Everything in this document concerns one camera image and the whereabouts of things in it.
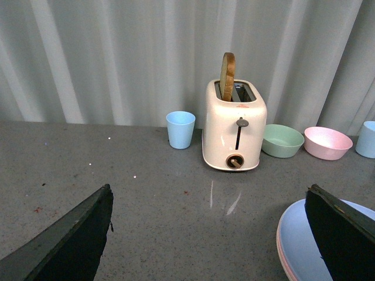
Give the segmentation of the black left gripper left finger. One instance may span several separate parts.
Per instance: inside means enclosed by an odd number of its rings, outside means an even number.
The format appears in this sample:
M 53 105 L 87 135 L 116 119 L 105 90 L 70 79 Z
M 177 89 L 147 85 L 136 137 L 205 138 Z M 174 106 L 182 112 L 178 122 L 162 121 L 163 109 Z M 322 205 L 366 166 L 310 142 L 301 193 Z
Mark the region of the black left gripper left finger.
M 109 184 L 1 259 L 1 280 L 94 280 L 113 229 Z

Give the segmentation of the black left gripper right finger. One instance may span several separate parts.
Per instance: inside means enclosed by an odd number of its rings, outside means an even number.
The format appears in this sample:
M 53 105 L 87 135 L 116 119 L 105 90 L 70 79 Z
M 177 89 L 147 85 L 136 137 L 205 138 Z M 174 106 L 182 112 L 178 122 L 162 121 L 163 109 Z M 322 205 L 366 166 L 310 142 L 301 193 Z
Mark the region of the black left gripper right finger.
M 317 184 L 308 188 L 305 212 L 333 280 L 374 280 L 374 220 Z

